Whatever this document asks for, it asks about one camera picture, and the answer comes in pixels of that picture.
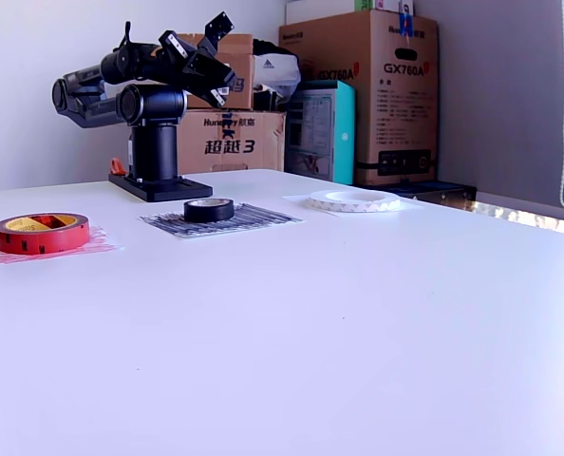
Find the red tape roll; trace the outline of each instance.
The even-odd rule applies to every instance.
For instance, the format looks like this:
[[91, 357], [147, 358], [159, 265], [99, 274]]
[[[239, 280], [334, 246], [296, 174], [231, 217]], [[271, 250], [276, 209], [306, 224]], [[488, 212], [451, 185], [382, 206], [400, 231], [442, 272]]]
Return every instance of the red tape roll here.
[[88, 219], [77, 214], [31, 214], [0, 221], [0, 251], [7, 254], [65, 252], [89, 239]]

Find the red patterned paper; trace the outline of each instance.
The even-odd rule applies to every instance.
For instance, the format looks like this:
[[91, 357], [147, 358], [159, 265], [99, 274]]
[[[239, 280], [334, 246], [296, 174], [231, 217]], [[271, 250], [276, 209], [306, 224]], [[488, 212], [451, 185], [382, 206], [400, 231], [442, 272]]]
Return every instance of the red patterned paper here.
[[99, 252], [110, 252], [120, 249], [120, 246], [111, 241], [109, 235], [99, 226], [90, 227], [90, 240], [82, 247], [67, 250], [66, 252], [58, 252], [56, 254], [44, 255], [14, 255], [0, 252], [0, 264], [18, 263], [21, 261], [34, 261], [39, 259], [48, 259], [56, 257], [69, 257], [72, 255], [96, 254]]

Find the black tape roll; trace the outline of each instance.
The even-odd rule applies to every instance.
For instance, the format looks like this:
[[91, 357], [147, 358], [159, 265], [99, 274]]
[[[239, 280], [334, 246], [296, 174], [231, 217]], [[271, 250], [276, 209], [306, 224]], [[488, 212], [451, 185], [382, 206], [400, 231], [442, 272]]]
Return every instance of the black tape roll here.
[[185, 203], [185, 221], [209, 223], [222, 221], [234, 216], [234, 202], [231, 199], [195, 199]]

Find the white wall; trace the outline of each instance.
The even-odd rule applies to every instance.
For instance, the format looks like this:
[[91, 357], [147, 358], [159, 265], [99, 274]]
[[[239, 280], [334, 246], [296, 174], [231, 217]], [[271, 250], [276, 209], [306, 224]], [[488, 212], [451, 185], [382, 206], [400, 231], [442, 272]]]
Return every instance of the white wall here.
[[285, 0], [0, 0], [0, 189], [106, 180], [125, 125], [83, 130], [56, 114], [54, 81], [97, 65], [132, 21], [133, 41], [201, 32], [225, 10], [235, 32], [277, 43]]
[[416, 11], [440, 26], [439, 178], [563, 218], [560, 2], [420, 0]]

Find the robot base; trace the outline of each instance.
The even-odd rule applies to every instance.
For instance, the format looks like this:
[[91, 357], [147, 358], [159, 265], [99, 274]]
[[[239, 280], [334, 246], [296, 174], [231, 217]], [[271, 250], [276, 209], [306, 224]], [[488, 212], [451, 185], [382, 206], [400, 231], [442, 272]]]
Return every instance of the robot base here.
[[138, 183], [126, 176], [109, 174], [109, 181], [147, 202], [192, 200], [213, 195], [213, 187], [181, 178]]

